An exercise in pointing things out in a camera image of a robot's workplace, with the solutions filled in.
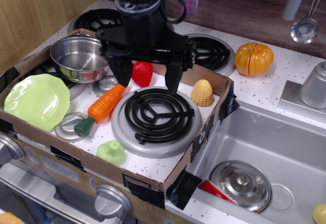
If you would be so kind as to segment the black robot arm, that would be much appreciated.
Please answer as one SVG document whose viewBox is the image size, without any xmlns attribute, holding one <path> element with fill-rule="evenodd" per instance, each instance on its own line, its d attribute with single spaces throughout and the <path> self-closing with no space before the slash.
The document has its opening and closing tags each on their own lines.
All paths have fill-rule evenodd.
<svg viewBox="0 0 326 224">
<path fill-rule="evenodd" d="M 166 87 L 175 94 L 183 72 L 195 63 L 195 44 L 170 28 L 182 22 L 186 13 L 177 20 L 168 20 L 165 0 L 115 0 L 115 4 L 122 26 L 96 32 L 101 54 L 114 76 L 126 87 L 132 77 L 133 61 L 161 64 L 166 67 Z"/>
</svg>

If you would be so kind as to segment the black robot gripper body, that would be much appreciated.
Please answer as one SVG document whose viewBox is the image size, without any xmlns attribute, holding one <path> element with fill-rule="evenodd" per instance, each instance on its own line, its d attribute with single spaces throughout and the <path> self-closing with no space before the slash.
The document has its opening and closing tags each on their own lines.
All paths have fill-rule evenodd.
<svg viewBox="0 0 326 224">
<path fill-rule="evenodd" d="M 194 65 L 194 43 L 169 27 L 162 10 L 121 12 L 122 24 L 100 29 L 96 38 L 112 69 L 129 69 L 132 60 L 189 69 Z"/>
</svg>

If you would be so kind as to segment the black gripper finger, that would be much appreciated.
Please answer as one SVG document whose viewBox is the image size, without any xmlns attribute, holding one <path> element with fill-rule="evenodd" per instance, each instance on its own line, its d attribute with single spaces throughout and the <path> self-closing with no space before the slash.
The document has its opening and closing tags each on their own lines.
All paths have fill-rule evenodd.
<svg viewBox="0 0 326 224">
<path fill-rule="evenodd" d="M 131 59 L 107 55 L 106 60 L 118 83 L 126 88 L 132 77 L 133 63 Z"/>
<path fill-rule="evenodd" d="M 175 53 L 166 64 L 165 82 L 169 94 L 176 94 L 183 72 L 187 69 L 187 62 L 184 62 L 184 55 Z"/>
</svg>

